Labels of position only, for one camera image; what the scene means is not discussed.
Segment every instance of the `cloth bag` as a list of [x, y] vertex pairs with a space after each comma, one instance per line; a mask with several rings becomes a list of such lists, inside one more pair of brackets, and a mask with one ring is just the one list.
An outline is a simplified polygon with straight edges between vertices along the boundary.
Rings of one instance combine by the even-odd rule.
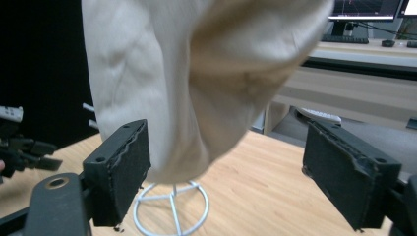
[[202, 175], [317, 44], [328, 0], [85, 0], [89, 81], [105, 140], [149, 124], [148, 180]]

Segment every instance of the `black cable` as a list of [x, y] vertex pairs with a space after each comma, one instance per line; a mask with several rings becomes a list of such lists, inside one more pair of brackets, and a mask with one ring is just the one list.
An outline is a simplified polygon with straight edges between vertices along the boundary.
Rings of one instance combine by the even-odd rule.
[[400, 33], [400, 32], [396, 32], [396, 31], [392, 31], [392, 30], [388, 30], [388, 29], [377, 28], [377, 27], [368, 25], [366, 23], [357, 23], [355, 25], [358, 26], [358, 27], [365, 28], [365, 29], [384, 31], [384, 32], [391, 33], [391, 34], [396, 35], [396, 36], [405, 36], [409, 40], [417, 40], [417, 38], [412, 37], [412, 36], [417, 36], [416, 33]]

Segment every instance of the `monitor screen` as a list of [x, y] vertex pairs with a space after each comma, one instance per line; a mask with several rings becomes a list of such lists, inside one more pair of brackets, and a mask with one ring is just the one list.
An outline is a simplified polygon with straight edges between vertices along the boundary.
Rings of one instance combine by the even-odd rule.
[[400, 0], [334, 0], [332, 21], [393, 21]]
[[398, 16], [400, 18], [417, 18], [417, 0], [404, 0]]

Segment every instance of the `computer monitor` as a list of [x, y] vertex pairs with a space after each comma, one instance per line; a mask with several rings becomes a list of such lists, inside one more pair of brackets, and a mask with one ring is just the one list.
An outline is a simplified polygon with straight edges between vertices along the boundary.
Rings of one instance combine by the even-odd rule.
[[398, 12], [399, 18], [417, 18], [417, 0], [404, 0]]
[[343, 35], [349, 22], [392, 22], [401, 0], [334, 0], [328, 17], [334, 22], [332, 35]]

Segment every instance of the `wooden table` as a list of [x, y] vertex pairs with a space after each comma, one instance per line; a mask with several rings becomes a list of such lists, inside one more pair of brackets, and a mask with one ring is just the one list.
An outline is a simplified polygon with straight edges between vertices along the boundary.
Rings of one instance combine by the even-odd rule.
[[[54, 157], [64, 159], [59, 172], [80, 173], [83, 160], [100, 144], [100, 137], [94, 136], [56, 151]], [[234, 150], [196, 180], [208, 193], [210, 209], [208, 219], [194, 235], [388, 236], [387, 219], [382, 229], [354, 232], [313, 180], [302, 174], [303, 151], [249, 132]], [[0, 185], [0, 217], [26, 207], [31, 188], [53, 174], [26, 170], [6, 179]], [[170, 190], [169, 186], [160, 186], [154, 192]], [[198, 192], [187, 193], [177, 198], [177, 208], [186, 229], [200, 217], [204, 201]], [[132, 212], [131, 207], [122, 223], [123, 234], [112, 228], [93, 227], [93, 235], [141, 235]], [[169, 201], [157, 206], [143, 204], [139, 216], [156, 233], [175, 232]]]
[[417, 134], [406, 128], [417, 115], [417, 48], [406, 47], [405, 40], [394, 47], [381, 47], [382, 39], [369, 41], [320, 42], [309, 65], [299, 67], [267, 107], [266, 134], [287, 114], [282, 104]]

